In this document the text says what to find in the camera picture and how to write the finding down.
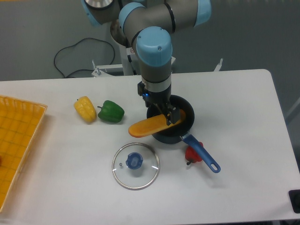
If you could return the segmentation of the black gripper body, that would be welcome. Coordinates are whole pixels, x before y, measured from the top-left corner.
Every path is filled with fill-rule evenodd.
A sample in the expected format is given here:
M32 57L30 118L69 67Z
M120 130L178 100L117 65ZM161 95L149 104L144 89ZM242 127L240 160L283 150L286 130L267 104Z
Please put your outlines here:
M171 85L163 91L152 92L146 89L146 86L143 82L139 82L137 85L138 95L143 98L145 101L146 107L149 107L152 104L167 104L170 101L171 96Z

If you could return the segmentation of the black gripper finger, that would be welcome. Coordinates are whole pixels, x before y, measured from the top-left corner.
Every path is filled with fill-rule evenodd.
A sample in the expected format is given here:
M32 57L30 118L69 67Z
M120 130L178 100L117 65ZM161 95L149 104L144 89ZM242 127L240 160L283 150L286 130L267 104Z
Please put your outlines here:
M180 120L180 108L173 105L167 105L167 125L175 124Z
M159 110L161 114L163 114L165 117L168 115L168 108L167 103L158 103L155 104L155 107Z

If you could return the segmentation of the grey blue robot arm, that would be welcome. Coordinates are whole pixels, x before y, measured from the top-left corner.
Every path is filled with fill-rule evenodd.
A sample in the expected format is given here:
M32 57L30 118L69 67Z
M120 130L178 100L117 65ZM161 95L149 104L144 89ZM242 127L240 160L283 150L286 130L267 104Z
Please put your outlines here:
M209 0L163 0L152 7L143 0L83 0L90 21L104 24L119 21L119 27L139 62L142 80L138 95L147 107L155 106L167 125L180 119L180 110L170 102L171 34L195 27L211 17Z

